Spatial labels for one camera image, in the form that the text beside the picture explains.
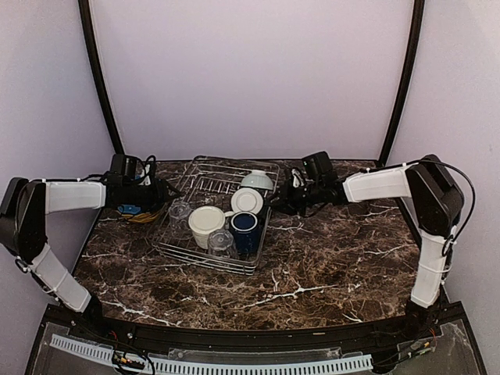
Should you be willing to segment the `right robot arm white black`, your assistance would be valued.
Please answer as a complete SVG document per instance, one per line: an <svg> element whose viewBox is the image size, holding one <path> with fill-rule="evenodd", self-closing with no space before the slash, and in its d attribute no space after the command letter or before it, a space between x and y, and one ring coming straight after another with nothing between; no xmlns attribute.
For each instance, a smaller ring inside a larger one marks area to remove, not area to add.
<svg viewBox="0 0 500 375"><path fill-rule="evenodd" d="M286 171L266 205L289 216L307 217L309 208L347 205L386 198L409 198L421 237L420 259L410 302L430 308L451 267L453 246L470 218L463 216L465 196L450 174L455 168L429 154L395 166L365 168L339 177L326 152L302 159L302 169Z"/></svg>

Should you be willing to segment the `yellow dotted scalloped plate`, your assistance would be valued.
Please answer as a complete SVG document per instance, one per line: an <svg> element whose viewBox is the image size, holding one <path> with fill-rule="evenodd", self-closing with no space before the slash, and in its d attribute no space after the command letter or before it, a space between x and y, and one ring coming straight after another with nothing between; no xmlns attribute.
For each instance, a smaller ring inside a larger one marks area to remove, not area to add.
<svg viewBox="0 0 500 375"><path fill-rule="evenodd" d="M127 220L128 222L145 224L145 223L152 223L155 220L157 220L163 211L164 211L163 207L156 207L155 210L152 211L141 212L136 214L126 213L123 216L125 217L125 220Z"/></svg>

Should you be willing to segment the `blue dotted plate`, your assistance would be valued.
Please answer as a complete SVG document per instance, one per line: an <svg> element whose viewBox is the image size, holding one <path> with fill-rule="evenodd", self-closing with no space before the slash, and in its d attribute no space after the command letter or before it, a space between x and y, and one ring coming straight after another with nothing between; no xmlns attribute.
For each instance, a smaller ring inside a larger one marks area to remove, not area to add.
<svg viewBox="0 0 500 375"><path fill-rule="evenodd" d="M142 213L142 208L138 205L119 205L117 211L121 215L136 216Z"/></svg>

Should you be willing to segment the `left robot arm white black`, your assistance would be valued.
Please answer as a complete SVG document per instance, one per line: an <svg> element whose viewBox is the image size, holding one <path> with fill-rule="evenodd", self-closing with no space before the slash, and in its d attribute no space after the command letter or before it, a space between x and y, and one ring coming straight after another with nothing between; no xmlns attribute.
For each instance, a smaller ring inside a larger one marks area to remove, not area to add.
<svg viewBox="0 0 500 375"><path fill-rule="evenodd" d="M29 273L42 290L69 310L79 313L79 326L94 341L110 334L97 296L78 282L52 250L48 218L58 213L118 209L132 205L141 213L154 212L180 197L180 191L164 179L144 183L97 180L28 180L14 177L1 203L1 244L18 267Z"/></svg>

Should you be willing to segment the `wire metal dish rack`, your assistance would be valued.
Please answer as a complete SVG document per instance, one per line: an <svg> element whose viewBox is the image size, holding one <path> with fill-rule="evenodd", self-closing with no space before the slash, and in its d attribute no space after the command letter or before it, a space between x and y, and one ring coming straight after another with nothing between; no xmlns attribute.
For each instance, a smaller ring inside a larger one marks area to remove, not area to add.
<svg viewBox="0 0 500 375"><path fill-rule="evenodd" d="M195 157L177 184L183 196L149 232L151 246L182 263L253 275L271 214L264 201L279 174L275 162Z"/></svg>

